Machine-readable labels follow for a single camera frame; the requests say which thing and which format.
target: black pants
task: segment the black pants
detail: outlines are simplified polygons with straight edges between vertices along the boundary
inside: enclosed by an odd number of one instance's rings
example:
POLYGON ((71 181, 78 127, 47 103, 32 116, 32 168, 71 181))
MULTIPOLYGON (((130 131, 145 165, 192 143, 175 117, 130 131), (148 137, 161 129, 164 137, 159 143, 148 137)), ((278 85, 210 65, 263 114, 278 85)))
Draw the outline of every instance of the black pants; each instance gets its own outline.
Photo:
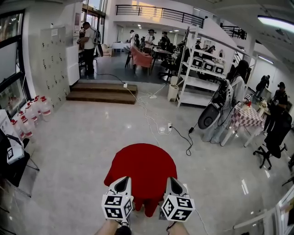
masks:
POLYGON ((277 117, 278 114, 275 114, 274 112, 271 112, 270 115, 267 115, 264 131, 266 131, 266 128, 268 127, 267 133, 271 132, 271 129, 274 126, 277 117))
POLYGON ((122 226, 116 230, 115 235, 132 235, 132 232, 129 227, 122 226))
POLYGON ((87 73, 88 74, 94 73, 94 67, 93 67, 94 50, 95 50, 95 48, 84 50, 84 58, 85 58, 85 63, 87 66, 87 73))

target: white tile floor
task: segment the white tile floor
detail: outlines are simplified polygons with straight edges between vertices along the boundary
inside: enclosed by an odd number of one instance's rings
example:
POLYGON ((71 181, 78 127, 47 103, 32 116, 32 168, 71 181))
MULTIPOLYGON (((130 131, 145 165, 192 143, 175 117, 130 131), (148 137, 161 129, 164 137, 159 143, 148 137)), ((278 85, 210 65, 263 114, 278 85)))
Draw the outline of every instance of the white tile floor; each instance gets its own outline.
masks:
MULTIPOLYGON (((159 88, 153 84, 139 86, 143 92, 159 88)), ((187 137, 203 109, 177 108, 166 100, 166 92, 164 89, 157 99, 145 99, 152 110, 148 114, 166 131, 168 123, 160 117, 170 120, 187 137)), ((160 146, 174 159, 178 179, 188 184, 209 235, 238 235, 244 231, 258 234, 258 226, 225 230, 252 218, 261 209, 271 208, 287 192, 292 184, 281 187, 290 177, 287 154, 283 153, 281 159, 272 158, 273 167, 266 172, 265 168, 259 169, 260 158, 252 155, 264 136, 258 136, 244 148, 248 133, 241 130, 238 137, 221 147, 203 143, 202 133, 196 128, 191 135, 192 155, 188 157, 188 143, 174 130, 168 136, 159 135, 156 125, 149 122, 160 146), (242 180, 248 194, 244 194, 242 180)), ((32 158, 40 172, 27 169, 20 186, 26 190, 33 187, 33 196, 29 199, 16 192, 17 199, 11 203, 14 230, 22 235, 93 235, 105 221, 101 200, 107 187, 103 181, 115 153, 134 143, 157 144, 141 106, 94 102, 65 102, 50 122, 40 124, 36 137, 32 158)), ((286 137, 289 143, 293 139, 293 133, 286 137)), ((131 227, 135 235, 166 234, 166 222, 158 220, 158 209, 152 218, 133 212, 131 227)), ((205 234, 197 213, 186 227, 190 234, 205 234)))

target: wooden stairs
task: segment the wooden stairs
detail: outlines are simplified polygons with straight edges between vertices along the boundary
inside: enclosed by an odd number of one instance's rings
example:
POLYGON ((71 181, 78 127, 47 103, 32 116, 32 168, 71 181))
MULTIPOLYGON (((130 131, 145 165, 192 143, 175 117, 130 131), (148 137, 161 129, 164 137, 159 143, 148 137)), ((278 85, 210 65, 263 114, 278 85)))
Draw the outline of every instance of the wooden stairs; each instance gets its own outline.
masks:
MULTIPOLYGON (((134 96, 137 95, 136 85, 128 85, 134 96)), ((66 97, 68 101, 92 101, 119 104, 135 104, 136 99, 123 84, 77 83, 66 97)))

